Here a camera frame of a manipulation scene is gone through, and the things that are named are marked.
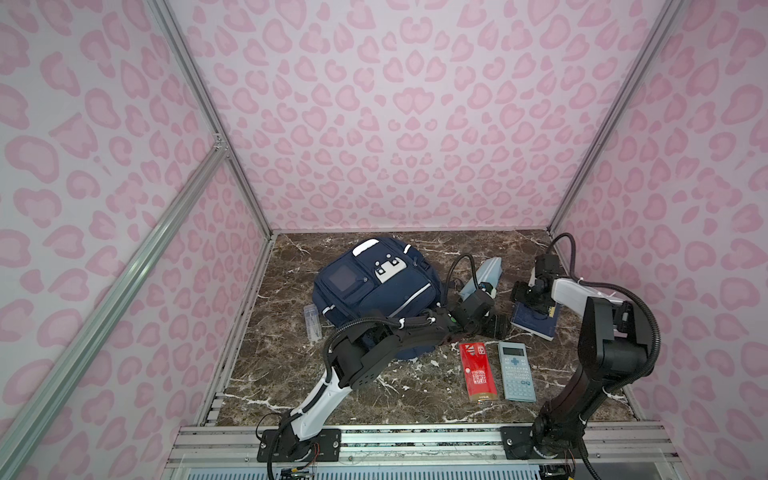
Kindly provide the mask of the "blue book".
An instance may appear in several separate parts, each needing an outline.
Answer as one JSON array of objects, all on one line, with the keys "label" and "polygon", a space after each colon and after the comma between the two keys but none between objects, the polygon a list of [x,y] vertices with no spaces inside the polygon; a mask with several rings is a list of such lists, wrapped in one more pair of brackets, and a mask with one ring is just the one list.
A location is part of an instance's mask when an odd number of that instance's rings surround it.
[{"label": "blue book", "polygon": [[542,314],[517,302],[512,324],[540,338],[553,341],[560,310],[561,306],[556,304],[554,307],[550,307],[546,314]]}]

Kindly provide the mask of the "navy blue student backpack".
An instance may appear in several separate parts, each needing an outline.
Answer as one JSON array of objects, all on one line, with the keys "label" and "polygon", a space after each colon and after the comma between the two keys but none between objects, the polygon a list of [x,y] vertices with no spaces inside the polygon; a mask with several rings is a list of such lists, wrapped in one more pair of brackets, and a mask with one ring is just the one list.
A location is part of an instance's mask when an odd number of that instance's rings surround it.
[{"label": "navy blue student backpack", "polygon": [[367,239],[321,269],[312,301],[341,328],[361,318],[433,317],[459,329],[442,304],[436,269],[412,245],[392,237]]}]

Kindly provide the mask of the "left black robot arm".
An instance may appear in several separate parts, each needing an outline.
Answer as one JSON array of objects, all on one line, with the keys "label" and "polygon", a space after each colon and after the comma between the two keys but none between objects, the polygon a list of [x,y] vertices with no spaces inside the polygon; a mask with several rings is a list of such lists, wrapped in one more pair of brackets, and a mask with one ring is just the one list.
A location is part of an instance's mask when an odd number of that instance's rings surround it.
[{"label": "left black robot arm", "polygon": [[501,259],[492,257],[471,273],[474,290],[452,307],[442,300],[415,317],[369,316],[337,328],[323,346],[324,374],[298,407],[281,414],[276,428],[260,434],[258,460],[267,465],[301,461],[304,467],[337,460],[333,443],[340,433],[327,429],[326,421],[350,393],[373,382],[399,354],[475,335],[501,338],[506,327],[493,313]]}]

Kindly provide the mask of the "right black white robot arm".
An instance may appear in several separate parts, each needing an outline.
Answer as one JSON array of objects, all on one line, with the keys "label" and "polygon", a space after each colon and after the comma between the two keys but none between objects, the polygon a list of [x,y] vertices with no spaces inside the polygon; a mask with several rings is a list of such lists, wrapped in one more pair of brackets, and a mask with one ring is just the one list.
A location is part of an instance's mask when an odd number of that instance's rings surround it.
[{"label": "right black white robot arm", "polygon": [[578,365],[560,393],[547,400],[525,438],[507,439],[509,459],[554,459],[571,450],[586,455],[588,421],[609,395],[652,373],[661,350],[657,319],[644,300],[628,288],[575,275],[575,262],[565,268],[556,243],[575,238],[556,236],[535,259],[528,282],[517,282],[512,299],[547,314],[557,305],[580,315]]}]

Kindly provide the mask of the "light blue pencil case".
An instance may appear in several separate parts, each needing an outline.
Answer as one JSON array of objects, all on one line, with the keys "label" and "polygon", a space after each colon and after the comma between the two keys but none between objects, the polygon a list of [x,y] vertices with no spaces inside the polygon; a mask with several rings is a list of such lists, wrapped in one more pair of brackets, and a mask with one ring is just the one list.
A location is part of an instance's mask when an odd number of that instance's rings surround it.
[{"label": "light blue pencil case", "polygon": [[[476,271],[478,285],[491,297],[495,298],[498,292],[498,284],[502,274],[502,258],[493,257],[485,260]],[[470,279],[459,292],[459,297],[466,300],[474,291],[474,281]]]}]

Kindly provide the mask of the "red rectangular box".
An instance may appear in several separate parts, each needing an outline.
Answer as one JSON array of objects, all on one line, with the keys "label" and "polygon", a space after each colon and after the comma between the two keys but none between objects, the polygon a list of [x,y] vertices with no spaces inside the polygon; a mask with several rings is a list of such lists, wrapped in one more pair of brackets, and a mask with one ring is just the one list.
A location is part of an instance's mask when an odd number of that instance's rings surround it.
[{"label": "red rectangular box", "polygon": [[498,392],[486,345],[482,342],[461,343],[459,350],[469,399],[496,401]]}]

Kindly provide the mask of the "teal calculator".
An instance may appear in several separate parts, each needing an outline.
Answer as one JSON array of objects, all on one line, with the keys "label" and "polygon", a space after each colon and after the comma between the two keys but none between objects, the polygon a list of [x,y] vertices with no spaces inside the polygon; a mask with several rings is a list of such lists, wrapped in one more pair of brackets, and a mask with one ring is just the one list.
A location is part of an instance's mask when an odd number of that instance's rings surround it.
[{"label": "teal calculator", "polygon": [[526,346],[499,342],[498,349],[505,399],[535,403],[537,398]]}]

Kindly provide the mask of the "transparent ruler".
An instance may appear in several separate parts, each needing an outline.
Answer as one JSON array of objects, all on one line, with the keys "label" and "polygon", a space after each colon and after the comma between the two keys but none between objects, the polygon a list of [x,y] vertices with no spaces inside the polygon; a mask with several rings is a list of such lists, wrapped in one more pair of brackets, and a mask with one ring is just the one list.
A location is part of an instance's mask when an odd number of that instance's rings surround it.
[{"label": "transparent ruler", "polygon": [[306,305],[303,308],[307,338],[310,343],[315,343],[323,338],[322,326],[319,318],[319,312],[314,304]]}]

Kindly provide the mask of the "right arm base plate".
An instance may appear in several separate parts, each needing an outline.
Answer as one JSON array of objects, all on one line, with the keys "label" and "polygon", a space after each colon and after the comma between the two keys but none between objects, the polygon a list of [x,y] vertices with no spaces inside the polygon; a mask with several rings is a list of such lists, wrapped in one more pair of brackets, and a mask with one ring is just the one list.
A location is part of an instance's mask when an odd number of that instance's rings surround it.
[{"label": "right arm base plate", "polygon": [[580,460],[588,454],[583,430],[533,426],[500,428],[507,460]]}]

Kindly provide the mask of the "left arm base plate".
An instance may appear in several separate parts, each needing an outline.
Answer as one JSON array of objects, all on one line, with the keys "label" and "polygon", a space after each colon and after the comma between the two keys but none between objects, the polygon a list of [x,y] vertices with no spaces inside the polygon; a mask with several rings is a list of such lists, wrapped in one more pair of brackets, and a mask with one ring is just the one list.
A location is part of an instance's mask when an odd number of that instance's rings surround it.
[{"label": "left arm base plate", "polygon": [[322,429],[316,436],[298,440],[290,429],[277,437],[277,429],[266,429],[260,434],[261,446],[257,461],[273,462],[336,462],[339,459],[342,440],[340,429]]}]

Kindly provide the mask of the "aluminium front rail frame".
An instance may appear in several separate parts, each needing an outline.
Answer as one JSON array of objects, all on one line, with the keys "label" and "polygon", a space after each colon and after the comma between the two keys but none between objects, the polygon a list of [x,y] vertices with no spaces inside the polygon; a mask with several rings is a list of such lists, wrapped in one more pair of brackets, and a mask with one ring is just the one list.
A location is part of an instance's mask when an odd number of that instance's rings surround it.
[{"label": "aluminium front rail frame", "polygon": [[256,427],[181,430],[165,479],[684,479],[682,457],[658,422],[592,423],[586,450],[539,455],[526,424],[332,426],[291,461],[267,459]]}]

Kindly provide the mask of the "aluminium diagonal frame bar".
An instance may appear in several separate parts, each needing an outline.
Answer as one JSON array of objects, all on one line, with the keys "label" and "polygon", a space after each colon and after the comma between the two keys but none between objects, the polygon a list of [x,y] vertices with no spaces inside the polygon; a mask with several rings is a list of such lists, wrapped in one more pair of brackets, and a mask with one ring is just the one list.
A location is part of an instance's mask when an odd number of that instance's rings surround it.
[{"label": "aluminium diagonal frame bar", "polygon": [[26,465],[226,157],[224,147],[211,149],[19,412],[1,442],[3,479]]}]

